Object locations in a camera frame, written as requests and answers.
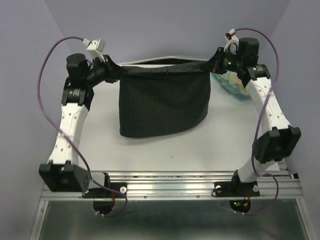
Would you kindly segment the dark dotted skirt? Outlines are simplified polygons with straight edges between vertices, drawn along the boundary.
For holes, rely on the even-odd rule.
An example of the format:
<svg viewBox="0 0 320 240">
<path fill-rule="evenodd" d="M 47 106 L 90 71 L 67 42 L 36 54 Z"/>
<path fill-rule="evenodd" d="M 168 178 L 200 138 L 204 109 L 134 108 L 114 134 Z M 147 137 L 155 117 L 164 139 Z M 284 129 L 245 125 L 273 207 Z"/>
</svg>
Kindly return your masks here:
<svg viewBox="0 0 320 240">
<path fill-rule="evenodd" d="M 209 111 L 211 79 L 206 61 L 163 67 L 122 66 L 119 133 L 132 139 L 190 130 Z"/>
</svg>

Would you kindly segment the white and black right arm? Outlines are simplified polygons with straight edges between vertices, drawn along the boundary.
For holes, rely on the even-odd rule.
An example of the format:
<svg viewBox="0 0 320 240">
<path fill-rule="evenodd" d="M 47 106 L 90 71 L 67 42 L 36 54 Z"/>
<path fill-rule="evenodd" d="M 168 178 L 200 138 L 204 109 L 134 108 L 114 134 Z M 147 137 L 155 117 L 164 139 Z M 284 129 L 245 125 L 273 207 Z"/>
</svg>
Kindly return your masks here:
<svg viewBox="0 0 320 240">
<path fill-rule="evenodd" d="M 293 152 L 301 130 L 285 117 L 272 89 L 266 65 L 258 63 L 259 41 L 244 37 L 236 43 L 235 53 L 219 47 L 208 61 L 211 72 L 234 72 L 251 97 L 259 114 L 250 159 L 233 174 L 231 181 L 218 184 L 218 193 L 241 196 L 252 191 L 257 179 L 276 162 Z"/>
</svg>

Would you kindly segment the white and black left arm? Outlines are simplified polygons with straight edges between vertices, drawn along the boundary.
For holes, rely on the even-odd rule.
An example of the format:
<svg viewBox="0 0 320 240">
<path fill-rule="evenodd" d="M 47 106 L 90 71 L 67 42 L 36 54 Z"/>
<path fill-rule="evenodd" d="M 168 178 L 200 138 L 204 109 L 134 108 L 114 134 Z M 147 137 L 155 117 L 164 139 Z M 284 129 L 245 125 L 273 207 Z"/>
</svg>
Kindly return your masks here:
<svg viewBox="0 0 320 240">
<path fill-rule="evenodd" d="M 79 166 L 81 134 L 94 98 L 93 88 L 101 82 L 114 83 L 119 66 L 108 55 L 91 63 L 81 53 L 66 58 L 68 77 L 61 97 L 61 119 L 47 163 L 38 172 L 52 192 L 86 192 L 91 181 L 89 167 Z"/>
</svg>

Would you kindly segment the teal plastic basket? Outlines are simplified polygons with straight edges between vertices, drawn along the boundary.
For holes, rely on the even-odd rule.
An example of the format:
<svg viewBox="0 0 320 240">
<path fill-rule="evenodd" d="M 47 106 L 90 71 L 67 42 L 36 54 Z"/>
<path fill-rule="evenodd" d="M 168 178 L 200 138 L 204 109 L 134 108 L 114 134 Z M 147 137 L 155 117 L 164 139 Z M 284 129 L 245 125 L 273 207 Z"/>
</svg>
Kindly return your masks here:
<svg viewBox="0 0 320 240">
<path fill-rule="evenodd" d="M 235 72 L 227 71 L 223 74 L 211 73 L 211 76 L 235 98 L 239 100 L 248 100 L 250 98 L 249 93 Z"/>
</svg>

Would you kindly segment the pastel floral skirt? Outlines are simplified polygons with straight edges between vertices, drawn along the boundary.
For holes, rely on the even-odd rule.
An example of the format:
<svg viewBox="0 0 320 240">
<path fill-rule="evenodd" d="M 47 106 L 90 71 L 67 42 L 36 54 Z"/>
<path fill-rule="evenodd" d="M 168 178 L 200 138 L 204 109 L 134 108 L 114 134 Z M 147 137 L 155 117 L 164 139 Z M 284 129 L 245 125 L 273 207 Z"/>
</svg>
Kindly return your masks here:
<svg viewBox="0 0 320 240">
<path fill-rule="evenodd" d="M 235 72 L 228 71 L 221 76 L 221 85 L 231 94 L 248 95 L 248 92 L 243 86 L 242 81 L 237 77 Z"/>
</svg>

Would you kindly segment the metal lower shelf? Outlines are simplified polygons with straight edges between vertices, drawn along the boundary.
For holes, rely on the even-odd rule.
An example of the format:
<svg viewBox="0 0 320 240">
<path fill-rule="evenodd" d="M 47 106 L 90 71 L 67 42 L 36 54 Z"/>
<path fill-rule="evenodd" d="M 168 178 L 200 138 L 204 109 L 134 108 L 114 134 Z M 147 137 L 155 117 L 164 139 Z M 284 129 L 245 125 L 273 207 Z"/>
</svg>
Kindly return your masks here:
<svg viewBox="0 0 320 240">
<path fill-rule="evenodd" d="M 33 240 L 306 240 L 295 200 L 242 216 L 227 201 L 131 202 L 115 217 L 94 214 L 90 201 L 49 201 L 40 210 Z"/>
</svg>

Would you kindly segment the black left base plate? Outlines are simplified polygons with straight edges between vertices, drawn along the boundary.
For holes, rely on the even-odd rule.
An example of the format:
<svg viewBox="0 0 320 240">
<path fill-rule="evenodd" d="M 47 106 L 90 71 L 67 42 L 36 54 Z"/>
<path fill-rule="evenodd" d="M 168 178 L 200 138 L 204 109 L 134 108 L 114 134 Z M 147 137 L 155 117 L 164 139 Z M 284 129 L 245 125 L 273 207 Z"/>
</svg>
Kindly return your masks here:
<svg viewBox="0 0 320 240">
<path fill-rule="evenodd" d="M 120 190 L 122 187 L 127 188 L 128 184 L 126 182 L 111 182 L 110 188 L 117 193 L 111 192 L 109 190 L 105 190 L 101 187 L 91 188 L 87 192 L 82 194 L 84 199 L 111 199 L 111 198 L 124 198 L 122 194 L 120 194 Z"/>
</svg>

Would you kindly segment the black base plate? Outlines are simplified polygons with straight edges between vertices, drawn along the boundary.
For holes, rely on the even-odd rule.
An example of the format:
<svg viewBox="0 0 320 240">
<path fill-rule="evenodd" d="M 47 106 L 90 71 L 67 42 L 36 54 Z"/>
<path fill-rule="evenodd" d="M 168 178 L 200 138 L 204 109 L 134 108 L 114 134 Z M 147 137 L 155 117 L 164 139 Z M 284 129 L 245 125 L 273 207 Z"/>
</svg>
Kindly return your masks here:
<svg viewBox="0 0 320 240">
<path fill-rule="evenodd" d="M 117 193 L 111 192 L 109 190 L 105 190 L 101 187 L 91 188 L 87 192 L 82 194 L 84 199 L 111 199 L 111 198 L 124 198 L 122 194 L 120 194 L 120 190 L 122 187 L 127 188 L 128 184 L 126 182 L 111 182 L 110 188 Z"/>
<path fill-rule="evenodd" d="M 260 191 L 256 181 L 241 182 L 238 185 L 232 184 L 231 181 L 217 181 L 214 182 L 211 195 L 217 198 L 259 197 Z"/>
</svg>

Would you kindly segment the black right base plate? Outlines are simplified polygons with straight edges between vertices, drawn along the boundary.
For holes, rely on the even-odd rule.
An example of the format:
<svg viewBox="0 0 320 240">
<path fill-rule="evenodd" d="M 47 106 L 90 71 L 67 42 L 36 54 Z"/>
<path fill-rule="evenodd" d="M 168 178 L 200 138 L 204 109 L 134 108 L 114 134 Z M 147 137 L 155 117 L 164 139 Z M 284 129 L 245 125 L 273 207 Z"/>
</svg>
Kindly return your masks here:
<svg viewBox="0 0 320 240">
<path fill-rule="evenodd" d="M 238 185 L 232 184 L 231 181 L 217 181 L 214 182 L 211 195 L 217 198 L 259 197 L 260 191 L 256 181 L 241 182 Z"/>
</svg>

